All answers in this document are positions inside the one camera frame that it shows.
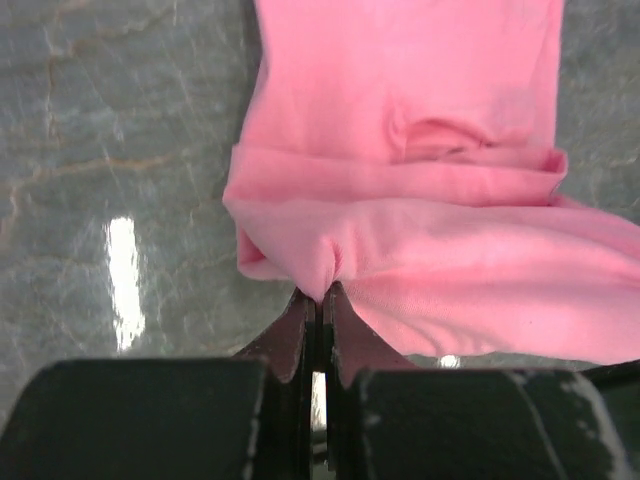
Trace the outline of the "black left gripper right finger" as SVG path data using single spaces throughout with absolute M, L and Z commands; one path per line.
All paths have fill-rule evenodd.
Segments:
M 633 362 L 584 371 L 420 367 L 343 287 L 322 303 L 328 463 L 340 479 L 631 479 Z

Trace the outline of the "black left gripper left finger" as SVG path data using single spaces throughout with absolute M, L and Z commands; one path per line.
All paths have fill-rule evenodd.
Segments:
M 66 360 L 1 436 L 5 479 L 307 479 L 314 302 L 225 358 Z

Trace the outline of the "pink t shirt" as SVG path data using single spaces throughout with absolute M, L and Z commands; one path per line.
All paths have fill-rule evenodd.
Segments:
M 558 193 L 559 1 L 259 1 L 239 270 L 404 354 L 639 355 L 639 229 Z

